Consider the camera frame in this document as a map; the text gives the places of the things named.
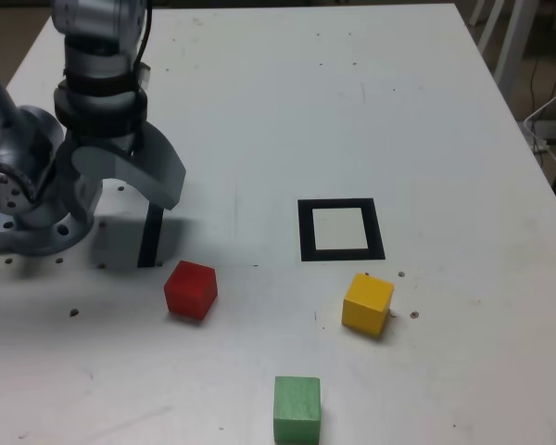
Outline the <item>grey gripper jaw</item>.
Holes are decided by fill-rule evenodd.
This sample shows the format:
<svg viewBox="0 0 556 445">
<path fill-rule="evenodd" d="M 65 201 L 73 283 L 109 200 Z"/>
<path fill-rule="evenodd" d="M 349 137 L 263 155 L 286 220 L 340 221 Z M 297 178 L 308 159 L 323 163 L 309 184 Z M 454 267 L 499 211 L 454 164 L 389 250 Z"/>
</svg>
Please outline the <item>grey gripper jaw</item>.
<svg viewBox="0 0 556 445">
<path fill-rule="evenodd" d="M 171 210 L 179 202 L 186 168 L 165 135 L 147 122 L 130 154 L 95 144 L 77 148 L 72 165 L 91 179 L 117 179 L 138 190 L 150 203 Z"/>
<path fill-rule="evenodd" d="M 102 194 L 103 182 L 87 178 L 73 166 L 72 154 L 78 147 L 73 134 L 67 133 L 57 149 L 55 165 L 59 194 L 65 208 L 76 221 L 92 223 L 96 205 Z"/>
</svg>

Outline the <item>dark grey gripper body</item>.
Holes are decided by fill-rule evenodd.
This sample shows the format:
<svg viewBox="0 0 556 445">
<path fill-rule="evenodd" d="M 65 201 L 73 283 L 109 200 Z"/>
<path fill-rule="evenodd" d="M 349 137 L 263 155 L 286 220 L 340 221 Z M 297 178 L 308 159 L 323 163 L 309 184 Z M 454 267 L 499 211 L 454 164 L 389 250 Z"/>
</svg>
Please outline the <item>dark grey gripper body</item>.
<svg viewBox="0 0 556 445">
<path fill-rule="evenodd" d="M 116 137 L 91 136 L 85 133 L 67 131 L 64 140 L 64 152 L 72 154 L 82 146 L 92 146 L 103 150 L 117 153 L 122 156 L 130 156 L 136 141 L 136 133 L 129 133 Z"/>
</svg>

